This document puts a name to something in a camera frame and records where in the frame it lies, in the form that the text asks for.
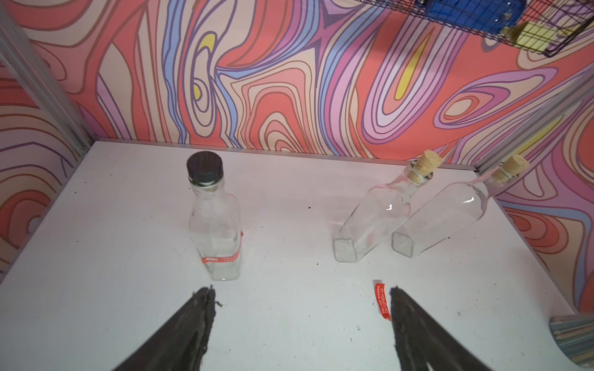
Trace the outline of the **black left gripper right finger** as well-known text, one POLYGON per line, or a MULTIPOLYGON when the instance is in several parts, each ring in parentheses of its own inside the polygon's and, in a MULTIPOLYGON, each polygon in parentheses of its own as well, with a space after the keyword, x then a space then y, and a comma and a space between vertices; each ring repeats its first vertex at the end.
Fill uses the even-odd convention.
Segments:
POLYGON ((404 290, 394 287, 391 322, 402 370, 488 370, 404 290))

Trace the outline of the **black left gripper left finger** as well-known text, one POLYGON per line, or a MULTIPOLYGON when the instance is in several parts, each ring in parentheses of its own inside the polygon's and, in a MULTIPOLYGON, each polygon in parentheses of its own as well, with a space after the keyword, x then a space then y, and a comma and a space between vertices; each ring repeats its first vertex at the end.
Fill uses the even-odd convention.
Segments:
POLYGON ((199 370, 216 315, 216 292, 201 288, 117 370, 199 370))

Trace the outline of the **red label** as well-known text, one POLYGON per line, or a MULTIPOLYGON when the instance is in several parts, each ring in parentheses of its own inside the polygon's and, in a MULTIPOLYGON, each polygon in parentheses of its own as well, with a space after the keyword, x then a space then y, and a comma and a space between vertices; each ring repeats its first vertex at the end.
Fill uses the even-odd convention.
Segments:
POLYGON ((221 263, 232 263, 235 262, 241 255, 241 246, 242 246, 242 238, 244 236, 244 233, 241 232, 241 236, 239 238, 239 244, 238 244, 238 249, 235 252, 234 255, 229 256, 229 257, 205 257, 201 259, 201 262, 203 264, 221 264, 221 263))
POLYGON ((383 282, 377 281, 374 283, 374 295, 382 318, 391 321, 391 313, 386 297, 386 288, 383 282))

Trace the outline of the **clear glass bottle black cap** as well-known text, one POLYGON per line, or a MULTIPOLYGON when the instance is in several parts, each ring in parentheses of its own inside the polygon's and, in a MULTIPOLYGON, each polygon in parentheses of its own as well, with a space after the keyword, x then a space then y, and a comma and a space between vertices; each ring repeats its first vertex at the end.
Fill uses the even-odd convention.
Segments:
MULTIPOLYGON (((194 193, 189 232, 200 261, 234 255, 243 232, 241 214, 237 198, 225 189, 221 156, 198 151, 187 159, 187 173, 194 193)), ((202 265, 214 281, 235 281, 241 275, 241 255, 232 263, 202 265)))

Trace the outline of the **clear glass bottle cork stopper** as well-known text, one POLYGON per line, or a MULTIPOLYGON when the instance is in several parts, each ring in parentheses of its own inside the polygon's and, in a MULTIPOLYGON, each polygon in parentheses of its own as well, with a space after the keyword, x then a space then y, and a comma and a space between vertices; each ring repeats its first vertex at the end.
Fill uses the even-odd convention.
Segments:
POLYGON ((357 263, 395 232, 409 218, 413 196, 442 163, 436 152, 424 151, 392 182, 369 189, 333 237, 335 260, 357 263))

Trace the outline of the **clear square bottle with cork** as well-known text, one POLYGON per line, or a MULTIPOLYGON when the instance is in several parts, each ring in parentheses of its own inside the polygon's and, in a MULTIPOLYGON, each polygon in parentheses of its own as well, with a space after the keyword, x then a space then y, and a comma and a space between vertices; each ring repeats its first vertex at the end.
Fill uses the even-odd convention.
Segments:
POLYGON ((512 155, 472 182, 448 185, 391 235, 392 250, 414 258, 474 224, 485 214, 489 199, 529 166, 523 156, 512 155))

